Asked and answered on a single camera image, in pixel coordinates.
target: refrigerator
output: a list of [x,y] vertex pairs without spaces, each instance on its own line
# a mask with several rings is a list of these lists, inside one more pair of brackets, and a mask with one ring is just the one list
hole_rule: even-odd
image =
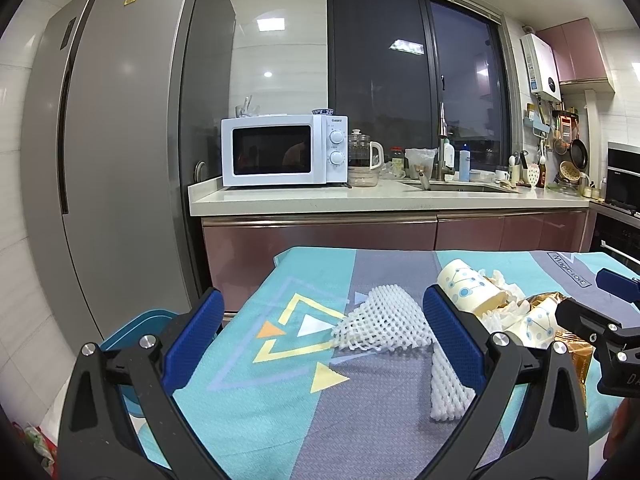
[[188,312],[210,285],[187,187],[221,174],[235,21],[230,0],[73,0],[44,31],[20,180],[73,351],[143,312]]

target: white water heater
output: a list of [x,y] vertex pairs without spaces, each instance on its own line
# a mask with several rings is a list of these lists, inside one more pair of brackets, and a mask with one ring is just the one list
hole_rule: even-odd
[[554,51],[535,34],[520,38],[529,74],[529,90],[541,99],[559,102],[560,81]]

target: ceiling light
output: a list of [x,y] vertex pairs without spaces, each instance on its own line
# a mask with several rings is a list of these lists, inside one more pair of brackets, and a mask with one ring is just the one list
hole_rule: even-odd
[[284,30],[284,18],[265,18],[256,20],[258,22],[258,30],[266,32],[267,30]]
[[391,50],[402,50],[410,54],[421,56],[424,54],[424,46],[420,43],[412,43],[411,41],[395,40],[389,47]]

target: white foam mesh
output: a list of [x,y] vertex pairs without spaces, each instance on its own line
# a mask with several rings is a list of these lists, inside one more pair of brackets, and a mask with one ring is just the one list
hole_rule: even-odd
[[475,396],[472,388],[467,388],[460,382],[442,347],[436,341],[433,345],[431,363],[431,418],[461,418]]
[[420,306],[398,285],[375,287],[367,300],[332,330],[334,344],[351,350],[395,350],[433,341]]

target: white microwave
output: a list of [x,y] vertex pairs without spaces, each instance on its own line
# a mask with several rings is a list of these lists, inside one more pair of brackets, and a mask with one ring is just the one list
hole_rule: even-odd
[[347,182],[347,117],[274,115],[222,120],[224,186]]

